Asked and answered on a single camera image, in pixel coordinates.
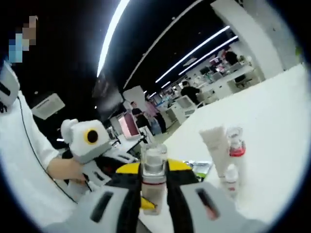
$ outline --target black ceiling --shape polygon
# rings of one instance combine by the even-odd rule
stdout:
[[[193,2],[130,0],[112,37],[103,72],[111,75],[122,89],[142,55],[172,22],[172,18]],[[141,85],[152,92],[165,82],[177,79],[182,66],[155,84],[155,80],[180,58],[224,27],[209,6],[211,2],[205,0],[198,4],[163,36],[137,69],[127,88]],[[28,22],[28,16],[38,16],[36,45],[23,52],[23,62],[16,64],[14,70],[30,105],[47,92],[57,93],[65,103],[64,109],[47,120],[36,119],[49,139],[59,137],[57,128],[66,118],[89,120],[98,117],[91,91],[105,33],[118,3],[118,0],[49,3],[11,0],[12,10],[5,9],[1,13],[9,25],[6,42],[14,38],[14,28],[21,28]],[[227,39],[227,34],[221,34],[194,56],[201,57]]]

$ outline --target white robot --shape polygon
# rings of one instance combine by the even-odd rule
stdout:
[[[137,161],[131,154],[109,144],[108,132],[99,120],[64,120],[61,134],[74,159],[84,165],[87,179],[97,186],[110,181],[110,176],[120,166]]]

